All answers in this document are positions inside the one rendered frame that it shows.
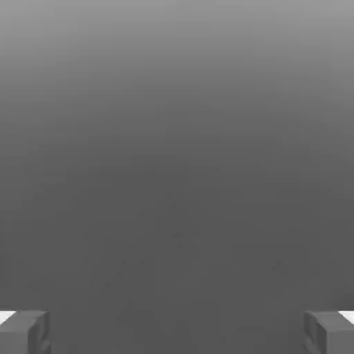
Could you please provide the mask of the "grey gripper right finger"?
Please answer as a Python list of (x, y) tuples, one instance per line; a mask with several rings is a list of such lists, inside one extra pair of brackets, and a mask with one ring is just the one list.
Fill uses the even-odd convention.
[(306, 311), (304, 354), (354, 354), (354, 310)]

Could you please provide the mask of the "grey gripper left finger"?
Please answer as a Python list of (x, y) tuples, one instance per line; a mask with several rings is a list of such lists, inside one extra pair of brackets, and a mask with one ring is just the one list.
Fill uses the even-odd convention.
[(50, 313), (0, 311), (0, 354), (52, 354)]

